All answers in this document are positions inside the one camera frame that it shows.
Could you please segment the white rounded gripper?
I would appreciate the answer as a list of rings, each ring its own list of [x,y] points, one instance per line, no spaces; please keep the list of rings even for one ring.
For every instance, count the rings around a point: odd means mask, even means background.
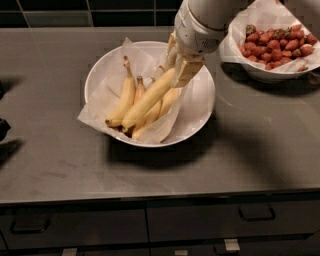
[[[225,37],[228,21],[227,0],[183,0],[175,16],[175,33],[169,36],[166,53],[165,67],[174,66],[173,88],[185,87],[201,70],[204,56],[200,54],[217,49]],[[182,51],[192,55],[177,55],[176,37]]]

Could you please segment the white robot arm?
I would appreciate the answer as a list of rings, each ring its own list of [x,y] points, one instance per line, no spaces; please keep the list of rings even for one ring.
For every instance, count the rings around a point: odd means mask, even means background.
[[[200,71],[204,56],[213,53],[226,37],[236,15],[254,0],[183,0],[174,20],[173,88],[186,86]]]

